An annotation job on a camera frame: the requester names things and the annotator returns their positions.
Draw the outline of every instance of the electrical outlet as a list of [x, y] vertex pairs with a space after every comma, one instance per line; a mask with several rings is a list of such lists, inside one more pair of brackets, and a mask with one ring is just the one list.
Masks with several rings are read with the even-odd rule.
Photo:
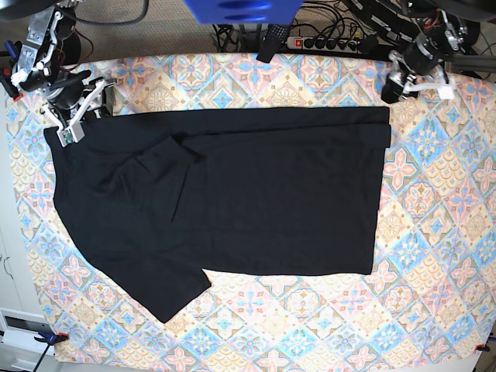
[[360, 52], [357, 52], [358, 42], [356, 40], [347, 42], [346, 40], [326, 40], [323, 37], [319, 37], [316, 40], [315, 37], [289, 36], [286, 45], [288, 49], [293, 50], [335, 50], [343, 53], [360, 54]]

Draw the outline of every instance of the cabinet door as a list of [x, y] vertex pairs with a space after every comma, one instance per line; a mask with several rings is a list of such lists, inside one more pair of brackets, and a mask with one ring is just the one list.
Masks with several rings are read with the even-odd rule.
[[2, 231], [0, 230], [0, 308], [22, 310], [21, 301], [17, 295], [16, 283], [9, 265], [9, 256], [5, 252]]
[[[5, 97], [5, 91], [0, 85], [0, 233], [2, 234], [0, 254], [3, 255], [0, 262], [0, 306], [42, 315], [22, 241], [19, 213], [12, 186], [7, 140], [10, 135], [7, 133]], [[7, 269], [5, 271], [6, 257], [10, 258], [5, 263]]]

